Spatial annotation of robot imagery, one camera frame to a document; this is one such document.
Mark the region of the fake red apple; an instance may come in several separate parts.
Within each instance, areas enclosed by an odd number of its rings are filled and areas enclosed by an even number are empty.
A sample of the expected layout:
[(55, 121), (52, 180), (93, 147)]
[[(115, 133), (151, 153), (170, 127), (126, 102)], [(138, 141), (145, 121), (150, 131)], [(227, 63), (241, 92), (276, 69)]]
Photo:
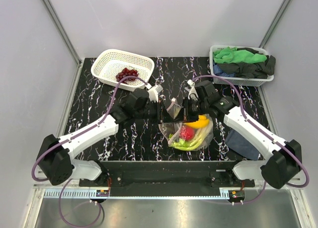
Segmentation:
[(190, 140), (192, 140), (195, 136), (195, 129), (185, 126), (183, 125), (180, 128), (180, 132), (179, 132), (179, 138), (188, 142)]

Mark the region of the clear zip top bag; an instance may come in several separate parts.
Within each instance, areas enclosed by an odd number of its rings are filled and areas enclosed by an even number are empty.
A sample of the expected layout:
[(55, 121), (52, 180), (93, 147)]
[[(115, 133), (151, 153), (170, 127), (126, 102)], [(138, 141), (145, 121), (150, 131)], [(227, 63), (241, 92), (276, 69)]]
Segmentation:
[(168, 146), (180, 151), (197, 151), (209, 146), (213, 134), (213, 120), (209, 115), (199, 115), (195, 122), (159, 124), (159, 130)]

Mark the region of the fake yellow banana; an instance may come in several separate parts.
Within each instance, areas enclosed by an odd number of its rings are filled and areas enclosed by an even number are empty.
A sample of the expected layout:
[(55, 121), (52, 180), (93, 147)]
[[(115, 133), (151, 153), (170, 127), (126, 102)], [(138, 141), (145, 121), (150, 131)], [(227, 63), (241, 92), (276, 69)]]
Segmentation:
[(209, 123), (210, 123), (210, 120), (205, 115), (199, 115), (199, 119), (197, 121), (187, 122), (185, 123), (185, 125), (193, 129), (202, 129), (208, 126)]

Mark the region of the fake green celery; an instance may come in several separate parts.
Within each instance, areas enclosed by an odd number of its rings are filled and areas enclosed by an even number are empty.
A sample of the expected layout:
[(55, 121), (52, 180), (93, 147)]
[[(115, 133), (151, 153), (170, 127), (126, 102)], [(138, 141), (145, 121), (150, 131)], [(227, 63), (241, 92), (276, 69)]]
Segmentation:
[(186, 152), (205, 149), (209, 145), (209, 143), (211, 142), (211, 138), (213, 137), (213, 129), (211, 127), (195, 129), (194, 138), (188, 142), (179, 138), (179, 132), (180, 130), (174, 135), (169, 135), (168, 145), (174, 149)]

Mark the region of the fake purple grapes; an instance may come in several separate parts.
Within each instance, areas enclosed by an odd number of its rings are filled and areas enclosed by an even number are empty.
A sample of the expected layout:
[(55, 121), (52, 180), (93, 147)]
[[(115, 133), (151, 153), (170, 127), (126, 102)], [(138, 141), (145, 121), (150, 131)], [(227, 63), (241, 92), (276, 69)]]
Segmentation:
[(138, 77), (139, 73), (135, 69), (124, 68), (121, 72), (116, 75), (116, 81), (119, 82), (123, 79), (123, 83), (127, 83), (130, 81), (135, 81), (135, 78), (127, 78), (128, 76)]

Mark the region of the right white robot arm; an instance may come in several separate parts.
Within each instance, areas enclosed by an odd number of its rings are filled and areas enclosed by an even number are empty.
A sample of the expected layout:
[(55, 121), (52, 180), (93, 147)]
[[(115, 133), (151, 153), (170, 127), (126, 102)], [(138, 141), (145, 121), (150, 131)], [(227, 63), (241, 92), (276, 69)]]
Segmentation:
[(197, 119), (209, 114), (232, 128), (263, 156), (263, 160), (243, 160), (226, 173), (226, 182), (238, 186), (243, 180), (264, 180), (275, 189), (290, 185), (290, 180), (302, 171), (302, 147), (296, 140), (285, 139), (270, 132), (231, 97), (220, 97), (211, 81), (195, 83), (189, 80), (188, 96), (184, 100), (183, 119)]

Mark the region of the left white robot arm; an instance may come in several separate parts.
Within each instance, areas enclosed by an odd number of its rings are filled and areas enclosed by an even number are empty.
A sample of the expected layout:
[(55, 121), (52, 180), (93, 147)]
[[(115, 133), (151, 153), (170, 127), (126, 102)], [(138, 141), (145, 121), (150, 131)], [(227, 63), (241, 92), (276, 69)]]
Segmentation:
[(161, 85), (136, 89), (91, 124), (60, 138), (47, 136), (37, 157), (46, 179), (53, 186), (69, 179), (84, 179), (96, 186), (104, 185), (107, 169), (98, 161), (78, 160), (77, 155), (98, 141), (117, 134), (120, 126), (127, 122), (145, 119), (159, 124), (167, 121), (170, 115), (159, 99), (161, 91)]

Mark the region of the dark blue cloth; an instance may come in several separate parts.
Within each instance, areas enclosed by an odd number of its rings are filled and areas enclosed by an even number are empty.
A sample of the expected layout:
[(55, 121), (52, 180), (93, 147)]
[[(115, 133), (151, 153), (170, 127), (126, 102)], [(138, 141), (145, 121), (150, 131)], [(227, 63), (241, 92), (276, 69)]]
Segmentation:
[(231, 150), (249, 160), (257, 161), (260, 158), (259, 151), (235, 130), (230, 130), (226, 137), (225, 144)]

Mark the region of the blue checkered cloth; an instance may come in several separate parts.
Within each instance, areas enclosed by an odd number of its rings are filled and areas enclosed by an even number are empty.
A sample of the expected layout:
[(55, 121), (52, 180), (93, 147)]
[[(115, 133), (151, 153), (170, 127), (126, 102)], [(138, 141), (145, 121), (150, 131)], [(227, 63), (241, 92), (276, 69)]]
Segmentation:
[(231, 64), (213, 64), (213, 73), (216, 76), (234, 77), (235, 69)]

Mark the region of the white empty plastic basket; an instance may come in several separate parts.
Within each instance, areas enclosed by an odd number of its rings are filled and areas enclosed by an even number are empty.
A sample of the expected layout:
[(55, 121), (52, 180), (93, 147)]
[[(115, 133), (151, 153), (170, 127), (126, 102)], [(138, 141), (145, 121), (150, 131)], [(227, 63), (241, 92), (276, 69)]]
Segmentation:
[(132, 72), (148, 82), (155, 68), (152, 59), (122, 51), (108, 49), (103, 51), (91, 66), (91, 74), (101, 83), (115, 87), (122, 74)]

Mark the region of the green cloth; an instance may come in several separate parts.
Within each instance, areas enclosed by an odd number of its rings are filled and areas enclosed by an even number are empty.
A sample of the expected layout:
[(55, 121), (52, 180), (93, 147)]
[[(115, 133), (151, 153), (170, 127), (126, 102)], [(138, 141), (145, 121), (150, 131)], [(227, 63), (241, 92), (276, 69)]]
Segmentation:
[(267, 56), (252, 48), (226, 47), (213, 52), (217, 64), (248, 63), (256, 64), (267, 60)]

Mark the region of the white basket with cloths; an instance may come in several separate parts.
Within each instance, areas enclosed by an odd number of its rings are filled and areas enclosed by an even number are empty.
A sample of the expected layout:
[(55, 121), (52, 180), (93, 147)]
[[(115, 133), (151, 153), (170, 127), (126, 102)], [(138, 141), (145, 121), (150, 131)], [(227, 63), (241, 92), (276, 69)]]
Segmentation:
[(210, 48), (214, 83), (224, 78), (234, 85), (261, 86), (274, 79), (276, 58), (262, 48), (214, 45)]

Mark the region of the black cloth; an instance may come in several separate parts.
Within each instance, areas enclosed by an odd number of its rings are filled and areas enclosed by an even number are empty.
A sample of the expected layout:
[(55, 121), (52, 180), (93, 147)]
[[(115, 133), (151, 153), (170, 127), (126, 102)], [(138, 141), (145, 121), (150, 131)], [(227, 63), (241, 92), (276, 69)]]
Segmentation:
[(275, 66), (276, 66), (276, 58), (272, 55), (266, 55), (266, 56), (267, 56), (267, 60), (262, 63), (256, 63), (256, 64), (230, 63), (235, 69), (234, 77), (266, 79), (268, 78), (268, 76), (274, 75)]

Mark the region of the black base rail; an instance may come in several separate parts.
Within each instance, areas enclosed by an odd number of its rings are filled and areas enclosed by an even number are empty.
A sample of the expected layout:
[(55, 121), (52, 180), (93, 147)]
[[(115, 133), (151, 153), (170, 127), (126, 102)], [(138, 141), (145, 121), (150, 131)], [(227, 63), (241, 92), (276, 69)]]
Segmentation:
[(208, 197), (221, 188), (254, 188), (239, 180), (235, 161), (105, 161), (111, 197)]

